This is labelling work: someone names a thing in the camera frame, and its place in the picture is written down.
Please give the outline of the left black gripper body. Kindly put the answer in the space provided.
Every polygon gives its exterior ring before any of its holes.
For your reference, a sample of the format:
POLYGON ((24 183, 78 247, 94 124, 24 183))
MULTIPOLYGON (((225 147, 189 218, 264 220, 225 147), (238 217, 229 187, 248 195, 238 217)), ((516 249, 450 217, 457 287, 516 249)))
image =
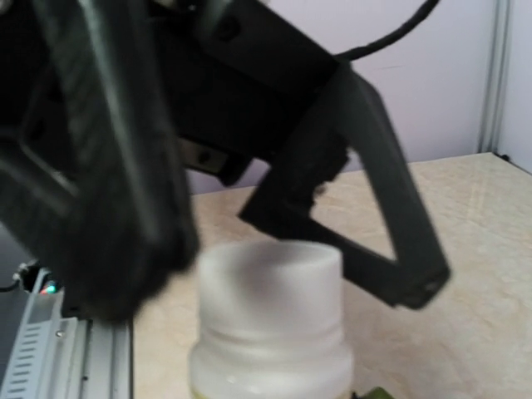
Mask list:
POLYGON ((270 162, 337 60, 260 1, 151 1, 185 164, 223 185, 270 162))

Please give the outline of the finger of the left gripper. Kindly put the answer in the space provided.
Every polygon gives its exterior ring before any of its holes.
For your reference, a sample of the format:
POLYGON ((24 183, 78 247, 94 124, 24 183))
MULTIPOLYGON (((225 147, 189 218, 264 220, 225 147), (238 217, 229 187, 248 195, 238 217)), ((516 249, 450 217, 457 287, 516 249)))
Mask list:
POLYGON ((1 223, 83 317, 133 318, 199 248, 145 1, 1 16, 1 223))
POLYGON ((383 100, 349 66, 328 79, 239 216, 276 239, 339 249, 344 278, 391 307, 426 307, 451 276, 383 100), (347 227, 367 203, 389 256, 347 227))

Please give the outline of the white pill bottle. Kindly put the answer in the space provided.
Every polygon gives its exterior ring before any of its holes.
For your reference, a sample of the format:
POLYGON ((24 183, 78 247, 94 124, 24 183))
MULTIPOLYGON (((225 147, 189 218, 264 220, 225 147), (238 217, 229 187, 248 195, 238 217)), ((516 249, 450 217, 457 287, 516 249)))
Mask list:
POLYGON ((206 250, 196 267, 193 398, 348 398, 342 255, 324 244, 263 241, 206 250))

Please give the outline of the green three-compartment pill box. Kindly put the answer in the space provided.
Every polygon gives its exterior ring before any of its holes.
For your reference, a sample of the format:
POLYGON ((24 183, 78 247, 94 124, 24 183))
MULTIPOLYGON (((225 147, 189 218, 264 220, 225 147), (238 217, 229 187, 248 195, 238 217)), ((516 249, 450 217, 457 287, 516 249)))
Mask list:
POLYGON ((352 399, 394 399, 388 391, 382 387, 374 387, 368 392, 364 392, 361 395, 358 395, 356 392, 353 392, 351 395, 352 399))

